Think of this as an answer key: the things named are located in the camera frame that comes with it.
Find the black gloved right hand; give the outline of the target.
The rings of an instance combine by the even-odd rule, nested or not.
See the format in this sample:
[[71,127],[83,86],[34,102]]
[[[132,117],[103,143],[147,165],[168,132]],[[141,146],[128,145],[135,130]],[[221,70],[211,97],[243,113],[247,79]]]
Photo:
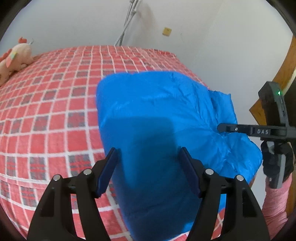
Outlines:
[[285,172],[283,176],[283,182],[285,182],[294,170],[293,150],[289,143],[280,143],[274,147],[272,153],[269,150],[267,143],[267,141],[263,141],[261,144],[263,172],[268,178],[274,178],[280,172],[280,168],[276,164],[278,162],[278,155],[283,154],[286,157]]

